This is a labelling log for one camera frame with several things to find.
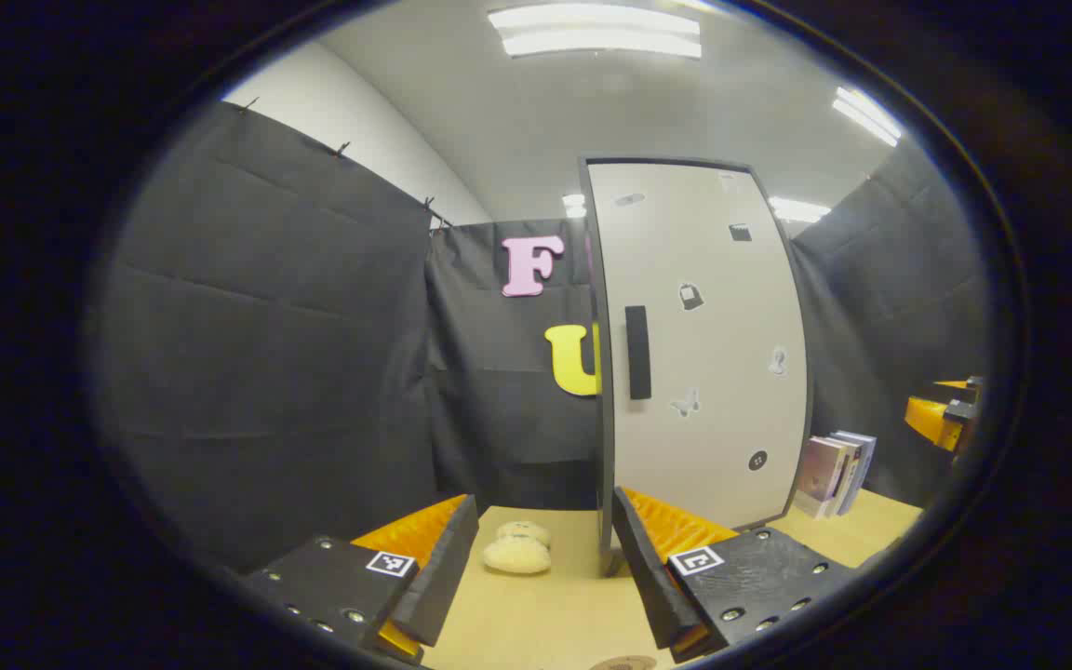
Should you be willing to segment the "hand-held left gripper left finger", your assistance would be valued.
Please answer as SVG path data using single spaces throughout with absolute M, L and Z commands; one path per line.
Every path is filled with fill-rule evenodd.
M 437 644 L 479 531 L 468 493 L 352 540 L 314 537 L 243 577 L 306 631 L 399 662 Z

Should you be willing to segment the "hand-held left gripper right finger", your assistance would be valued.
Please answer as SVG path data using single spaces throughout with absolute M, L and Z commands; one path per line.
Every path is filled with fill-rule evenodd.
M 652 639 L 674 662 L 747 647 L 855 576 L 781 530 L 723 527 L 621 485 L 611 518 Z

